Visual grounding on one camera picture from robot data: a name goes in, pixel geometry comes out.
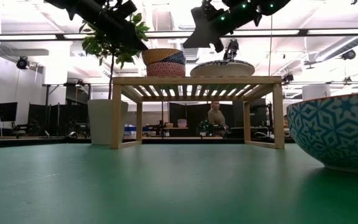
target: wooden table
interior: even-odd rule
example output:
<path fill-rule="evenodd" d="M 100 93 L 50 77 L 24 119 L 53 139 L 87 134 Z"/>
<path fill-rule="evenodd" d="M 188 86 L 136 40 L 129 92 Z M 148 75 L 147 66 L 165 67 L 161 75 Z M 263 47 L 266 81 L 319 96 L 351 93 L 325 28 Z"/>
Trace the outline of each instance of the wooden table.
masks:
<path fill-rule="evenodd" d="M 281 77 L 115 77 L 113 82 L 112 130 L 120 128 L 121 94 L 137 103 L 137 127 L 142 126 L 142 102 L 153 101 L 243 101 L 244 142 L 284 149 L 284 118 Z M 250 103 L 273 93 L 275 142 L 251 141 Z M 136 129 L 136 141 L 122 143 L 119 131 L 112 132 L 112 149 L 142 144 L 142 129 Z"/>

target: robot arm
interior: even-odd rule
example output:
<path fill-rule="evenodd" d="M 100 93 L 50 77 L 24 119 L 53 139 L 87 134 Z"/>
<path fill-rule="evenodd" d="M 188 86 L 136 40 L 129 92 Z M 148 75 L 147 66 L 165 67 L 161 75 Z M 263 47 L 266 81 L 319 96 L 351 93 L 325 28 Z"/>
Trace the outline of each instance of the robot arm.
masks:
<path fill-rule="evenodd" d="M 122 4 L 118 0 L 114 11 L 103 8 L 106 0 L 46 0 L 59 9 L 66 9 L 70 20 L 75 14 L 92 23 L 112 39 L 137 50 L 147 50 L 146 45 L 136 36 L 135 26 L 125 20 L 136 12 L 135 4 L 129 0 Z"/>
<path fill-rule="evenodd" d="M 223 45 L 221 37 L 250 21 L 259 25 L 262 16 L 270 16 L 286 6 L 291 0 L 222 0 L 228 10 L 215 9 L 211 0 L 203 0 L 201 7 L 191 10 L 196 24 L 194 33 L 183 44 L 184 48 L 215 46 L 215 51 L 221 52 Z"/>
<path fill-rule="evenodd" d="M 226 48 L 226 51 L 223 55 L 223 60 L 234 60 L 237 56 L 237 51 L 239 50 L 239 43 L 236 39 L 230 40 L 229 45 Z"/>

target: potted plant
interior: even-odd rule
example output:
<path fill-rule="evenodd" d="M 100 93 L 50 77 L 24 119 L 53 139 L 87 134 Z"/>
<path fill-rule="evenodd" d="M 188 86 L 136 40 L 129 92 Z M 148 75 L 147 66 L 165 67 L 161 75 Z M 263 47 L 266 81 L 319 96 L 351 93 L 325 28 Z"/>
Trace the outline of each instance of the potted plant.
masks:
<path fill-rule="evenodd" d="M 108 10 L 113 10 L 107 1 L 105 7 Z M 142 14 L 129 16 L 129 21 L 135 25 L 135 31 L 138 38 L 148 41 L 145 32 L 150 28 L 142 22 Z M 134 63 L 133 56 L 139 56 L 140 51 L 132 49 L 128 46 L 123 46 L 121 43 L 110 39 L 103 31 L 97 29 L 90 23 L 83 21 L 80 27 L 80 32 L 87 32 L 89 36 L 85 37 L 82 47 L 87 55 L 94 55 L 99 60 L 99 66 L 103 64 L 104 59 L 111 59 L 110 76 L 109 76 L 109 94 L 107 99 L 89 100 L 88 114 L 91 127 L 92 144 L 110 145 L 111 143 L 111 114 L 112 114 L 112 75 L 114 63 L 121 64 L 121 69 L 124 64 Z M 124 135 L 124 121 L 128 111 L 128 103 L 122 102 L 121 106 L 121 126 L 122 136 Z"/>

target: person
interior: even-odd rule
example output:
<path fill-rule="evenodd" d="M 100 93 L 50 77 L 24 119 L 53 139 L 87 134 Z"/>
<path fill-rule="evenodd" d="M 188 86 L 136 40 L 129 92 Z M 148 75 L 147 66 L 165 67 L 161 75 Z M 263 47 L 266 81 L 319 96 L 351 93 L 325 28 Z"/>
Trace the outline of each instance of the person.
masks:
<path fill-rule="evenodd" d="M 212 125 L 220 124 L 227 129 L 226 120 L 222 112 L 219 110 L 219 106 L 220 104 L 218 101 L 211 102 L 211 109 L 208 111 L 208 122 Z M 214 134 L 224 135 L 224 131 L 215 131 Z"/>

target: green leaves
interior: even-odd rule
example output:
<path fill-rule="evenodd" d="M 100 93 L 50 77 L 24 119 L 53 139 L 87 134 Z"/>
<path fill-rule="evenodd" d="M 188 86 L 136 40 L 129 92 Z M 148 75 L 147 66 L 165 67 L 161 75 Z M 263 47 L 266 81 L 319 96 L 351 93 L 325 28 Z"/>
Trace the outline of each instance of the green leaves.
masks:
<path fill-rule="evenodd" d="M 150 28 L 146 26 L 145 22 L 142 22 L 142 14 L 138 13 L 136 15 L 131 15 L 129 19 L 129 22 L 135 25 L 135 32 L 138 38 L 148 41 L 145 33 Z M 123 46 L 89 22 L 83 21 L 79 32 L 92 32 L 92 35 L 85 38 L 82 43 L 82 48 L 87 55 L 94 55 L 99 59 L 99 66 L 103 64 L 103 59 L 112 56 L 113 58 L 115 57 L 115 64 L 120 65 L 120 68 L 122 69 L 125 63 L 134 63 L 133 56 L 140 55 L 140 51 Z"/>
<path fill-rule="evenodd" d="M 142 13 L 136 14 L 134 17 L 132 17 L 132 23 L 138 24 L 140 21 L 142 21 Z"/>

